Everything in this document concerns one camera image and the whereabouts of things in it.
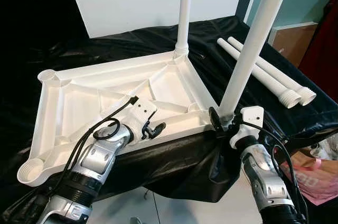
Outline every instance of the pink plastic bag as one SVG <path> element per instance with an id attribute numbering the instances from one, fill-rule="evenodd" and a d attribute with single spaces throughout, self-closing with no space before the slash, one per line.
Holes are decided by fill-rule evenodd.
<path id="1" fill-rule="evenodd" d="M 320 160 L 297 152 L 291 157 L 299 189 L 316 206 L 338 197 L 338 161 Z M 286 162 L 280 168 L 290 179 Z"/>

